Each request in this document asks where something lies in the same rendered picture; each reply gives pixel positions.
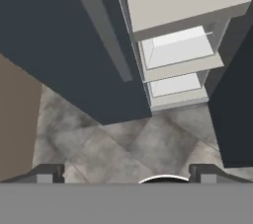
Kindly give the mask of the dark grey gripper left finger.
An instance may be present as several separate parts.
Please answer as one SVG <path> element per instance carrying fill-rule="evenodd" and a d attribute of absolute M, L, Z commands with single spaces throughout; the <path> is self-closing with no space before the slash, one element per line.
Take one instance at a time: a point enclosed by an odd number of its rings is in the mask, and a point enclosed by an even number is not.
<path fill-rule="evenodd" d="M 1 181 L 1 184 L 64 184 L 63 164 L 39 164 L 29 172 Z"/>

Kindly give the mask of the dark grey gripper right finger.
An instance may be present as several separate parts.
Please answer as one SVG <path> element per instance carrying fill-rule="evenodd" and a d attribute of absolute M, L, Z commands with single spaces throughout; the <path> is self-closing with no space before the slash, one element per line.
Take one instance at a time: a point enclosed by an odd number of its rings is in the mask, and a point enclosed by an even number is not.
<path fill-rule="evenodd" d="M 191 164 L 189 182 L 196 184 L 252 184 L 252 181 L 224 172 L 214 164 Z"/>

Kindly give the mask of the small white fridge drawer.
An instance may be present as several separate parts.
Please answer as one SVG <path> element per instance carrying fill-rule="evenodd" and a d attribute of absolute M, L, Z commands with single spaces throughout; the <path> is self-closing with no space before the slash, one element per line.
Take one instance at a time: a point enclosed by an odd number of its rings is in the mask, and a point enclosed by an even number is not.
<path fill-rule="evenodd" d="M 152 98 L 201 89 L 209 75 L 208 70 L 152 81 L 147 84 Z"/>

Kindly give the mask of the large white fridge drawer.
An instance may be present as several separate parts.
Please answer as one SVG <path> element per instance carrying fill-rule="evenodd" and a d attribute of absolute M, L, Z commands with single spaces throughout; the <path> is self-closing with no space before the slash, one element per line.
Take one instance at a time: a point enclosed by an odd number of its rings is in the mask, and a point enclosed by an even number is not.
<path fill-rule="evenodd" d="M 211 56 L 216 51 L 214 26 L 196 26 L 138 43 L 144 65 L 153 69 Z"/>

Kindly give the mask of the round black white-rimmed object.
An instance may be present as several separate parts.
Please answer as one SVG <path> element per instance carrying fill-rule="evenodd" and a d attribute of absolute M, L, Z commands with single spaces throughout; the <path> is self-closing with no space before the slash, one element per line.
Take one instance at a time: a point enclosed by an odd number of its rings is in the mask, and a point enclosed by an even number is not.
<path fill-rule="evenodd" d="M 140 181 L 141 184 L 187 183 L 189 180 L 177 175 L 156 175 Z"/>

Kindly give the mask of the brown cabinet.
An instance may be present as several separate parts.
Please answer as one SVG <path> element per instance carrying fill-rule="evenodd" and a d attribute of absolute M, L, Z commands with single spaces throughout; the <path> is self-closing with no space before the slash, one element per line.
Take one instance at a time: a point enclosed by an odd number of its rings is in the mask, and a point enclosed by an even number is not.
<path fill-rule="evenodd" d="M 0 182 L 32 168 L 42 83 L 0 53 Z"/>

